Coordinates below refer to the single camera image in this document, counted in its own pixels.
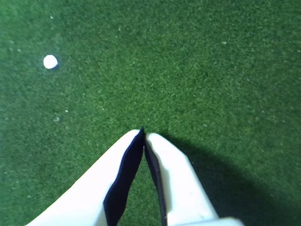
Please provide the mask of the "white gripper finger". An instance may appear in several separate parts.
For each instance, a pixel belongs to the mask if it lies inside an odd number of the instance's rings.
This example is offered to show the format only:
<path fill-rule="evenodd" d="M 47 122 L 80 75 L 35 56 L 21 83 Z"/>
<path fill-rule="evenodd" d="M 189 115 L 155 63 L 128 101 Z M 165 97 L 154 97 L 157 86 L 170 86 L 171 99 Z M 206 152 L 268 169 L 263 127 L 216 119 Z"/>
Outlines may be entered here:
<path fill-rule="evenodd" d="M 181 150 L 163 136 L 149 133 L 145 154 L 157 185 L 164 226 L 218 225 L 218 214 Z"/>
<path fill-rule="evenodd" d="M 127 132 L 29 225 L 117 225 L 125 211 L 143 147 L 143 129 Z"/>

